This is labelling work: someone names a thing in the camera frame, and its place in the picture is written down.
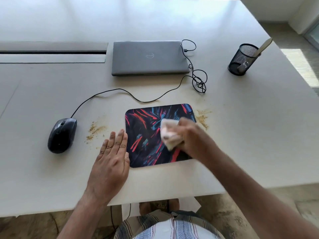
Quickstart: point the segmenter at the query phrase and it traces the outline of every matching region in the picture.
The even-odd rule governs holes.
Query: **sunlight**
[[[319,87],[317,76],[301,49],[281,49],[281,51],[310,87]]]

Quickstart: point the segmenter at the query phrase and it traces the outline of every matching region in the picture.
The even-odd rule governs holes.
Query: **laptop lid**
[[[113,76],[188,72],[181,41],[114,42]]]

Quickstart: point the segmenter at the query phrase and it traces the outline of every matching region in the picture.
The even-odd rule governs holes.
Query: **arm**
[[[92,238],[110,200],[124,185],[130,168],[126,152],[127,134],[122,129],[115,138],[111,132],[96,158],[87,188],[68,219],[58,239]]]
[[[194,122],[181,119],[171,131],[183,135],[180,148],[214,174],[261,239],[319,238],[313,224],[261,187]]]

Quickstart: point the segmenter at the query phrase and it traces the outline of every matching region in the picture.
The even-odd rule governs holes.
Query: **computer mouse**
[[[48,149],[55,154],[66,151],[73,143],[77,123],[73,118],[58,120],[50,133]]]

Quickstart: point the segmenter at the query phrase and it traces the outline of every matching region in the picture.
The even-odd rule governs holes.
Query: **left hand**
[[[105,207],[124,185],[130,169],[129,153],[126,152],[127,133],[121,129],[115,137],[103,142],[93,164],[84,195]]]

